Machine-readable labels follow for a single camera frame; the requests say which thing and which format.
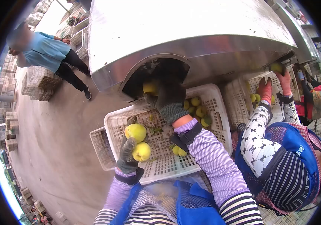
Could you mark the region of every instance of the stainless steel machine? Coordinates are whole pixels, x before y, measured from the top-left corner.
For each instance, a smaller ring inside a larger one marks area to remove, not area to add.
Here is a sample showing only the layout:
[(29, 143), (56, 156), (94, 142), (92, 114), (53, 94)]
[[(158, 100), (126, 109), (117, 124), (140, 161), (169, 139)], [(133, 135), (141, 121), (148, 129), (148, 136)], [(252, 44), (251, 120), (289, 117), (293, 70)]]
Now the stainless steel machine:
[(89, 26), (95, 85), (128, 102), (157, 66), (190, 88), (256, 76), (296, 48), (264, 0), (93, 1)]

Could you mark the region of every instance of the light blue shirt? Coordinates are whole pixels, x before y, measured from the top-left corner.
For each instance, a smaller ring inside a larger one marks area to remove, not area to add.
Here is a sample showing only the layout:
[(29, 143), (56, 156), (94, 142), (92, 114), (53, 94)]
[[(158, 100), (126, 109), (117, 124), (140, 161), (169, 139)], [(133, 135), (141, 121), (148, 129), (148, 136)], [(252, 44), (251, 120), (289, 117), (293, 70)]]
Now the light blue shirt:
[(23, 52), (27, 61), (26, 67), (39, 65), (54, 73), (58, 70), (60, 62), (71, 49), (68, 44), (55, 40), (53, 35), (42, 32), (34, 32), (30, 45), (37, 52), (32, 50)]

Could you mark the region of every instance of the black pants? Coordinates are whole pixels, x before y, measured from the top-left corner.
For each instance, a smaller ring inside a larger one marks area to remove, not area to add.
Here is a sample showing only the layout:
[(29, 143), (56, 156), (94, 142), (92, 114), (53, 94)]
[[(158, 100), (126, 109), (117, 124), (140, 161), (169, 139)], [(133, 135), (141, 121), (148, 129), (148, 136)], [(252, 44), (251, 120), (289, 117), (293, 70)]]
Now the black pants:
[[(78, 70), (84, 74), (89, 74), (87, 65), (78, 57), (77, 53), (72, 49), (68, 52), (66, 57), (62, 60), (71, 66), (76, 67)], [(77, 77), (72, 71), (72, 69), (65, 63), (59, 65), (58, 70), (55, 72), (56, 75), (66, 80), (68, 83), (72, 84), (73, 87), (80, 91), (87, 89), (87, 86), (83, 83), (81, 79)]]

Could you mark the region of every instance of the hand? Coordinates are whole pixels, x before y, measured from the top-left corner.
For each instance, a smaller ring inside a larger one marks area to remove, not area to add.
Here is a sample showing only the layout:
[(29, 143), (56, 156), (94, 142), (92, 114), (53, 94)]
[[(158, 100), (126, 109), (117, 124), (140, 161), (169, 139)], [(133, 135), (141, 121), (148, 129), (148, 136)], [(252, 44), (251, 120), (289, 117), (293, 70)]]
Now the hand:
[(69, 45), (69, 44), (71, 43), (71, 40), (69, 40), (69, 39), (67, 39), (67, 38), (64, 38), (64, 39), (62, 40), (62, 42)]
[(274, 71), (275, 75), (279, 79), (280, 86), (283, 90), (283, 95), (289, 96), (292, 94), (292, 91), (290, 90), (290, 74), (289, 71), (284, 67), (284, 76), (281, 75), (278, 71)]
[(189, 111), (185, 110), (183, 106), (186, 97), (185, 89), (175, 76), (166, 73), (160, 74), (156, 80), (156, 85), (158, 97), (145, 93), (144, 98), (147, 103), (157, 108), (168, 125), (172, 126), (176, 120), (189, 115)]
[(12, 48), (9, 48), (9, 50), (10, 50), (10, 54), (12, 54), (13, 56), (19, 55), (19, 53), (21, 53), (19, 51), (13, 50)]
[[(136, 122), (137, 117), (132, 116), (128, 119), (127, 126), (130, 124), (135, 124)], [(132, 156), (132, 151), (136, 144), (137, 141), (134, 137), (129, 137), (127, 139), (125, 135), (123, 136), (117, 166), (125, 174), (132, 173), (138, 168), (138, 161), (136, 161)]]
[(269, 103), (272, 103), (272, 79), (268, 77), (267, 84), (266, 79), (263, 77), (259, 82), (259, 95), (261, 96), (261, 100), (265, 100)]

